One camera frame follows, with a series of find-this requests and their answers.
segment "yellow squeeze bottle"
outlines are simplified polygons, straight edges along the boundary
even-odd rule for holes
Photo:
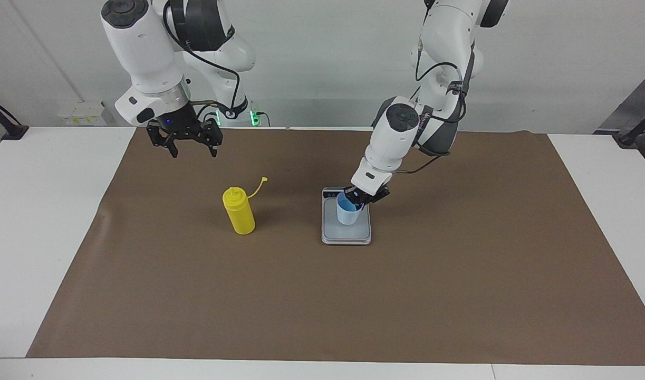
[[[249,197],[245,193],[245,190],[240,187],[231,187],[224,192],[224,196],[222,197],[224,208],[236,233],[249,235],[254,231],[256,223],[254,221],[254,215],[252,214],[252,208],[249,206],[249,200],[259,193],[259,190],[266,181],[268,181],[268,178],[263,177],[262,183],[259,184],[257,191]]]

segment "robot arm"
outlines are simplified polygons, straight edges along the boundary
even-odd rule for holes
[[[196,140],[215,156],[223,140],[216,121],[197,119],[187,80],[175,62],[175,50],[183,50],[185,61],[215,89],[218,100],[206,103],[218,108],[226,120],[238,121],[246,115],[250,120],[250,103],[239,86],[238,72],[252,69],[254,52],[236,36],[223,0],[155,0],[151,4],[148,0],[109,0],[101,18],[113,51],[132,80],[115,107],[131,125],[148,123],[155,146],[177,157],[175,140]]]
[[[353,187],[346,189],[346,196],[358,207],[389,194],[387,183],[410,147],[435,158],[449,154],[458,122],[467,111],[469,80],[483,61],[476,60],[481,53],[475,46],[475,26],[495,26],[507,2],[426,0],[423,31],[412,53],[416,79],[425,82],[415,101],[394,97],[380,108],[370,144],[351,179]],[[418,74],[421,65],[428,67],[424,74]]]

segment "table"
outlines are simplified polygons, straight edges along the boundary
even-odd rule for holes
[[[0,145],[0,378],[645,378],[645,367],[21,359],[133,132],[32,128]],[[550,138],[645,304],[645,161],[611,137]]]

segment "green led indicator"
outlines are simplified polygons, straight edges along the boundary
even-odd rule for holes
[[[259,127],[259,115],[257,115],[255,111],[250,111],[249,114],[252,116],[252,125],[254,127]]]

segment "white wall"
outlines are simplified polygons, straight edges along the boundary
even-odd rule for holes
[[[245,87],[274,125],[368,125],[383,100],[416,88],[421,0],[227,1],[257,51]],[[0,0],[0,102],[21,121],[56,125],[57,102],[77,101],[52,59],[85,99],[113,103],[128,88],[101,28],[103,2]],[[645,0],[514,1],[477,45],[486,70],[463,129],[590,133],[645,78]],[[189,77],[194,98],[213,97]]]

